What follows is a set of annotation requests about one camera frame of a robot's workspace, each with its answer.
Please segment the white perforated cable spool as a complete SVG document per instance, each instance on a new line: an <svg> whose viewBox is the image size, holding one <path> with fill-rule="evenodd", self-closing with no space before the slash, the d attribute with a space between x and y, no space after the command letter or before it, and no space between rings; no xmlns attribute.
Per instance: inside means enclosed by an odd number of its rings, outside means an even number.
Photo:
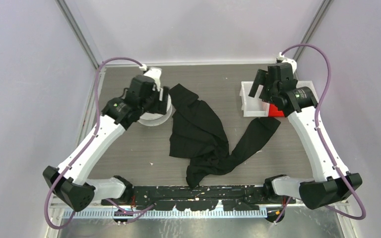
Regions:
<svg viewBox="0 0 381 238"><path fill-rule="evenodd" d="M171 96L168 95L168 103L167 103L167 112L165 115L162 114L143 114L138 122L144 126L159 126L167 121L167 119L171 116L173 111Z"/></svg>

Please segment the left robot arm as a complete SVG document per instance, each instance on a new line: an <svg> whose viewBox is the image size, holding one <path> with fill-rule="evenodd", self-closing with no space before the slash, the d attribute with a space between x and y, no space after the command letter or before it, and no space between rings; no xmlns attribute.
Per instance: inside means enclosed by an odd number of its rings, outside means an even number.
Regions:
<svg viewBox="0 0 381 238"><path fill-rule="evenodd" d="M165 115L168 87L162 87L161 70L152 68L135 76L124 97L107 102L90 132L74 152L56 168L43 171L46 183L54 195L75 212L91 202L114 199L127 205L132 199L132 185L121 176L109 179L89 179L89 174L111 144L145 113Z"/></svg>

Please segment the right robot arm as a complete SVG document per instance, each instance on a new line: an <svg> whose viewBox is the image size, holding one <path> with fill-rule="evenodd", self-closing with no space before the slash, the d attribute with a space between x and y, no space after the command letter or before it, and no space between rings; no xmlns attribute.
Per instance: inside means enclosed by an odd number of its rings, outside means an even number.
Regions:
<svg viewBox="0 0 381 238"><path fill-rule="evenodd" d="M317 209L347 199L363 180L352 173L339 157L316 115L318 102L314 91L294 78L292 64L270 64L258 69L249 96L259 98L282 111L299 136L312 168L312 179L279 175L267 178L264 199L277 203L283 196L301 200L309 209Z"/></svg>

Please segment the clear plastic bin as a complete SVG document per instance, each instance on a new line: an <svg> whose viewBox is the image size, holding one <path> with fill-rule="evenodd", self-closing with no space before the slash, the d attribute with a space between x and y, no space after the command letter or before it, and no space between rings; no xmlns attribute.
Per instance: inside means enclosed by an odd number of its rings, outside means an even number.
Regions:
<svg viewBox="0 0 381 238"><path fill-rule="evenodd" d="M314 87L314 84L312 81L298 81L297 88L300 88L300 87L309 87L311 89L316 101L319 102L319 97L317 95L317 92L315 90L315 87Z"/></svg>

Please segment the red plastic bin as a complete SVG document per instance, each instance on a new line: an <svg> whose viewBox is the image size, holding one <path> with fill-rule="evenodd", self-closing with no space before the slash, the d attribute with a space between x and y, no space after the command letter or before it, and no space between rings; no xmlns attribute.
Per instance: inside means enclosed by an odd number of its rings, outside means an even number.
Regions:
<svg viewBox="0 0 381 238"><path fill-rule="evenodd" d="M279 110L275 105L269 104L268 117L284 117L284 113Z"/></svg>

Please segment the white plastic bin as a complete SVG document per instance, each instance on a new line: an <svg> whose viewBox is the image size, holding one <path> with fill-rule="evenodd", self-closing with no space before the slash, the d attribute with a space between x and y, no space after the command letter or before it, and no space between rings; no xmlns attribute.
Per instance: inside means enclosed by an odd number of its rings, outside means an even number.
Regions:
<svg viewBox="0 0 381 238"><path fill-rule="evenodd" d="M255 97L249 97L249 92L252 87L252 81L242 81L239 96L241 97L241 110L243 111L243 117L245 118L260 118L268 117L269 104L263 102L259 96L263 86L260 85L255 94Z"/></svg>

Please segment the black cloth garment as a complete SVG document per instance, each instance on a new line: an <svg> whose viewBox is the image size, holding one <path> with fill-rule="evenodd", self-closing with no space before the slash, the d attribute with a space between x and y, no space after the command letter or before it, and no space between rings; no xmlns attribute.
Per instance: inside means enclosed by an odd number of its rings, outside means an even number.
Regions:
<svg viewBox="0 0 381 238"><path fill-rule="evenodd" d="M189 159L186 182L196 188L208 175L225 175L260 151L277 131L275 118L253 119L233 151L223 124L199 96L181 84L170 90L175 113L170 136L171 157Z"/></svg>

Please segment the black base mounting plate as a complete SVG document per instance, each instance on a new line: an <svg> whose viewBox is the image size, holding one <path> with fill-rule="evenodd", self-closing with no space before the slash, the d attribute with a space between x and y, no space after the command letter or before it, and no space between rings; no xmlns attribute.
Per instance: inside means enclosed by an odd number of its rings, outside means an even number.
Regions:
<svg viewBox="0 0 381 238"><path fill-rule="evenodd" d="M121 198L111 199L117 205L139 210L153 205L156 211L212 211L222 205L225 211L249 211L258 206L282 206L285 196L268 196L261 185L134 186Z"/></svg>

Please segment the aluminium frame rail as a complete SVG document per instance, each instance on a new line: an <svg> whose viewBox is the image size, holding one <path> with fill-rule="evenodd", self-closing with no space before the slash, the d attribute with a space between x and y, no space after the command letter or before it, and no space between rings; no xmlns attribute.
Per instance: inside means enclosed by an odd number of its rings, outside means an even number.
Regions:
<svg viewBox="0 0 381 238"><path fill-rule="evenodd" d="M211 219L279 217L287 199L266 197L261 185L135 186L127 198L93 201L76 219Z"/></svg>

